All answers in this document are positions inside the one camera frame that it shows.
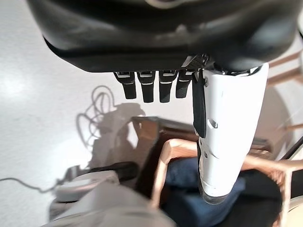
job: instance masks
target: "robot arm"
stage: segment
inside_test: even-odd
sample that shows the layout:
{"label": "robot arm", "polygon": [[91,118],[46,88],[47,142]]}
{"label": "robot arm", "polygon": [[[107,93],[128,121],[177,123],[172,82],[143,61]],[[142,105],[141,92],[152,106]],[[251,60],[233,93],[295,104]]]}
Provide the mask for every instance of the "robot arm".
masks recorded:
{"label": "robot arm", "polygon": [[161,102],[193,81],[203,198],[232,189],[262,106],[268,64],[292,43],[302,0],[27,0],[48,47],[89,72],[115,72],[125,97]]}

